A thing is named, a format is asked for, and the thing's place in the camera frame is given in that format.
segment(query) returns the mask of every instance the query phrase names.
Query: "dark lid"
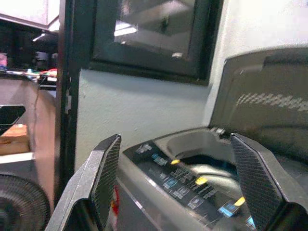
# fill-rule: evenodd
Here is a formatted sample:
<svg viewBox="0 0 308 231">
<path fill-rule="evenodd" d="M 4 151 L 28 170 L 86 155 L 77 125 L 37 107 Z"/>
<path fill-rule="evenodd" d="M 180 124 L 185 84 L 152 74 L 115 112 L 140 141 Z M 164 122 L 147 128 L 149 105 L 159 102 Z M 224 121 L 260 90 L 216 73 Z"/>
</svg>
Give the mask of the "dark lid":
<svg viewBox="0 0 308 231">
<path fill-rule="evenodd" d="M 16 123 L 25 111 L 22 105 L 0 105 L 0 136 Z"/>
<path fill-rule="evenodd" d="M 229 58 L 210 126 L 308 161 L 308 48 Z"/>
</svg>

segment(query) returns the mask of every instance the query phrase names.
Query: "yellow indicator light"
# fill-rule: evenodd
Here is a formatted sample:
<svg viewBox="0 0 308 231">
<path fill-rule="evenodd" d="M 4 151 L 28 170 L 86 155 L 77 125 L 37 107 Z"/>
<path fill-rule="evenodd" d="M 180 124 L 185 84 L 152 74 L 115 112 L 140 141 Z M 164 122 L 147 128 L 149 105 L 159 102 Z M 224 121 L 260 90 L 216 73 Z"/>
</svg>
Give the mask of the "yellow indicator light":
<svg viewBox="0 0 308 231">
<path fill-rule="evenodd" d="M 173 161 L 171 161 L 171 164 L 172 165 L 176 165 L 176 164 L 178 164 L 180 162 L 180 160 L 173 160 Z"/>
<path fill-rule="evenodd" d="M 205 177 L 199 177 L 197 180 L 196 180 L 196 184 L 197 185 L 202 185 L 202 184 L 204 184 L 204 183 L 206 183 L 207 182 L 207 178 L 205 178 Z"/>
<path fill-rule="evenodd" d="M 235 206 L 240 207 L 242 204 L 244 204 L 245 198 L 242 196 L 240 199 L 238 199 L 237 202 L 234 203 Z"/>
</svg>

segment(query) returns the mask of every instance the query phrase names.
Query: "washing machine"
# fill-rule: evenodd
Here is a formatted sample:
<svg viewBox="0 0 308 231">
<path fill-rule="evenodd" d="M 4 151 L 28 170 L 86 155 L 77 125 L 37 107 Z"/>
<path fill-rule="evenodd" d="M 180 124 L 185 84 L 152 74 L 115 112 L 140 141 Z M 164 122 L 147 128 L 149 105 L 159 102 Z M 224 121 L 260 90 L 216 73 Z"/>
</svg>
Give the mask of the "washing machine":
<svg viewBox="0 0 308 231">
<path fill-rule="evenodd" d="M 113 228 L 270 230 L 269 212 L 275 198 L 277 202 L 280 198 L 274 194 L 283 191 L 283 183 L 280 186 L 281 181 L 273 177 L 275 169 L 291 182 L 287 189 L 301 191 L 304 212 L 296 217 L 305 220 L 307 73 L 307 48 L 258 51 L 227 59 L 208 127 L 167 134 L 120 155 L 116 209 L 110 219 Z M 230 139 L 234 133 L 267 151 L 252 160 L 246 158 L 241 148 L 248 146 L 234 146 Z M 274 158 L 266 162 L 271 154 Z M 260 167 L 263 175 L 256 162 L 264 164 Z M 239 164 L 244 164 L 245 172 Z M 292 196 L 286 195 L 281 197 L 288 201 Z M 277 204 L 279 213 L 282 207 Z M 281 230 L 292 230 L 287 226 Z"/>
</svg>

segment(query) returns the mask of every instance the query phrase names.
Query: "washing machine lid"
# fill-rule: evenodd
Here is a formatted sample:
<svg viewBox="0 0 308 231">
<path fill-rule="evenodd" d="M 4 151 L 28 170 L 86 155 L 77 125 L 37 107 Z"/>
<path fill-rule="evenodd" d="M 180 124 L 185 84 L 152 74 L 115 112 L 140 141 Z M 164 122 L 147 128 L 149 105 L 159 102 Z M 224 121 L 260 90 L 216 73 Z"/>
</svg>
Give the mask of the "washing machine lid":
<svg viewBox="0 0 308 231">
<path fill-rule="evenodd" d="M 210 127 L 308 161 L 308 48 L 226 60 Z"/>
<path fill-rule="evenodd" d="M 0 105 L 0 136 L 16 123 L 25 111 L 23 105 Z"/>
</svg>

